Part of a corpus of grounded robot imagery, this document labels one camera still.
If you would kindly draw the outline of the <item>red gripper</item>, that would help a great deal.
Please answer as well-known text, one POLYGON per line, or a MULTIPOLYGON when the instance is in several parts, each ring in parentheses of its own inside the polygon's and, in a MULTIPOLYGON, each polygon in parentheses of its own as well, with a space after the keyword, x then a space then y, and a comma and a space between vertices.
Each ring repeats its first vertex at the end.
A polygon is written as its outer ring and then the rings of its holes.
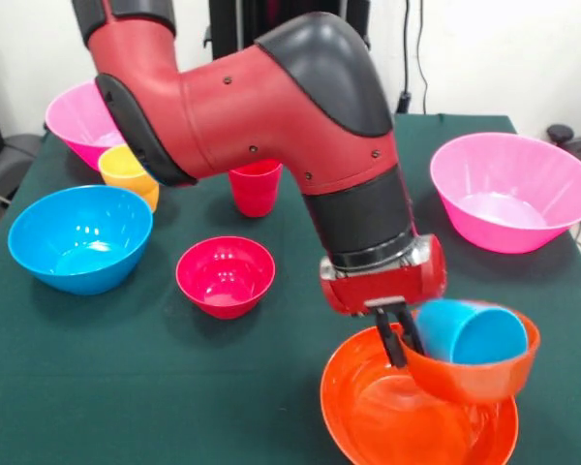
MULTIPOLYGON (((324 257, 320 263, 320 281, 328 304, 344 315, 367 315, 369 302, 388 298, 416 305, 444 294, 447 273, 443 247, 435 235, 420 235, 413 240, 411 248, 393 262, 354 272, 339 270, 324 257)), ((407 304, 399 304, 395 310, 403 329, 403 340, 416 353, 424 355, 419 331, 407 304)), ((405 368, 404 351, 386 312, 377 308, 375 319, 390 365, 405 368)))

